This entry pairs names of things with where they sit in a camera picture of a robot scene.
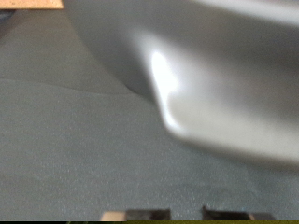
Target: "silver metal object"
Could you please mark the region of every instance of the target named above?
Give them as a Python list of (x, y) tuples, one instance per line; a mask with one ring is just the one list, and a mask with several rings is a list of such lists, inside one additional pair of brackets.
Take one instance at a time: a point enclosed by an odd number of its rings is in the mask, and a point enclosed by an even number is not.
[(299, 7), (248, 0), (64, 0), (79, 35), (176, 138), (299, 164)]

